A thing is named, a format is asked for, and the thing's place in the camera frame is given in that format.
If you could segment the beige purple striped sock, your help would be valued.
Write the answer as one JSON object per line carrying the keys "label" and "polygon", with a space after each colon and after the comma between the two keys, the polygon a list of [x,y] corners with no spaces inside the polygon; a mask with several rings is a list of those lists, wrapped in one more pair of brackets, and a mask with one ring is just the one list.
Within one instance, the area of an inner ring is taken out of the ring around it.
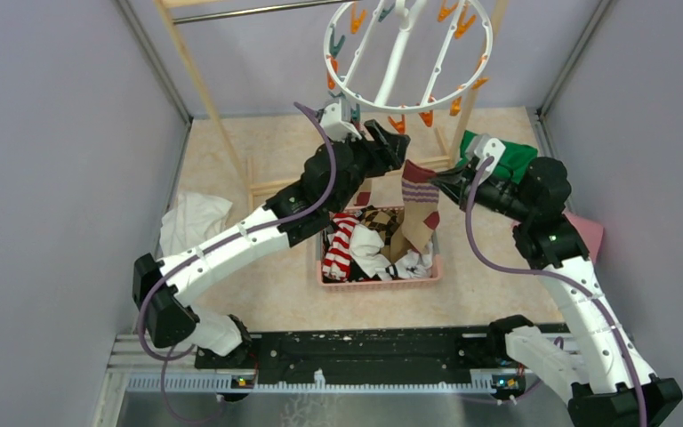
{"label": "beige purple striped sock", "polygon": [[439,189],[430,181],[437,173],[406,160],[401,177],[404,217],[400,226],[404,239],[421,252],[440,223]]}

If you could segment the white round clip hanger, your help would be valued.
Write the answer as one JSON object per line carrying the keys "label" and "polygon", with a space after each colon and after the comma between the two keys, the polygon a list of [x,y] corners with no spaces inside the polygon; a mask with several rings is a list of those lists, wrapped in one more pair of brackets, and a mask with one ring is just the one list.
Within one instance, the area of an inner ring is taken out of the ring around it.
{"label": "white round clip hanger", "polygon": [[[381,1],[370,3],[354,1],[359,12],[371,13]],[[417,1],[404,1],[412,6]],[[449,23],[438,21],[439,7],[442,4],[452,6],[458,1],[423,1],[425,3],[419,20],[414,27],[406,47],[405,58],[399,70],[397,83],[392,91],[388,103],[399,106],[413,105],[420,101],[425,86],[428,83],[438,51],[445,39]],[[400,21],[397,16],[390,15],[375,30],[366,51],[358,63],[358,68],[350,84],[353,91],[360,93],[372,101],[380,88],[382,77],[387,68],[391,48],[398,34]],[[350,30],[350,15],[344,13],[339,21],[336,34],[346,35],[346,42],[341,49],[337,61],[340,74],[345,74],[358,43],[366,31],[362,25],[359,31],[352,35]],[[322,59],[325,34],[322,39]],[[443,68],[432,95],[441,98],[470,79],[476,69],[478,59],[482,53],[485,32],[480,25],[475,25],[463,37],[454,40],[448,49],[443,62]]]}

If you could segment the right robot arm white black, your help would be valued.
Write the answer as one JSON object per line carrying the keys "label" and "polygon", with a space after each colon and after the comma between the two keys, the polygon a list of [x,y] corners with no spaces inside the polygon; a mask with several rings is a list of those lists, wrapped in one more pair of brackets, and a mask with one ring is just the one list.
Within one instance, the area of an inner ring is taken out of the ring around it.
{"label": "right robot arm white black", "polygon": [[607,301],[591,253],[570,222],[571,185],[564,164],[537,157],[520,182],[494,179],[494,159],[437,173],[430,183],[471,215],[476,205],[514,221],[524,276],[539,278],[561,313],[579,354],[570,356],[530,320],[513,315],[492,322],[488,359],[530,369],[566,404],[576,426],[659,426],[683,398],[639,354]]}

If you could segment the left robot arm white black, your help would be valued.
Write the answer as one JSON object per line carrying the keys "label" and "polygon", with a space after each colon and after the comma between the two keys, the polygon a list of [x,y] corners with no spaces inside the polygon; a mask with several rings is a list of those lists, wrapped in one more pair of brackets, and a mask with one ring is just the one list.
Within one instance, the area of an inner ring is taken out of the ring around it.
{"label": "left robot arm white black", "polygon": [[300,178],[231,228],[179,254],[155,259],[144,254],[133,264],[133,301],[139,311],[136,331],[153,359],[174,361],[173,350],[186,343],[209,350],[227,367],[249,357],[248,331],[234,315],[200,313],[195,300],[219,281],[260,258],[292,248],[329,226],[364,180],[399,170],[410,137],[391,133],[371,119],[365,135],[333,141],[327,135],[303,165]]}

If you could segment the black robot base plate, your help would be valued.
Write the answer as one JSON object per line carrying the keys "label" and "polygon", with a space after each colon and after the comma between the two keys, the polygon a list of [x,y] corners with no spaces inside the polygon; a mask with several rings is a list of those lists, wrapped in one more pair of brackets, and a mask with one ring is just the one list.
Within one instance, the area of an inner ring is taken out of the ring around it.
{"label": "black robot base plate", "polygon": [[225,373],[245,370],[259,385],[309,384],[322,373],[329,385],[489,385],[528,374],[500,359],[487,326],[263,332],[233,356],[197,350],[195,367]]}

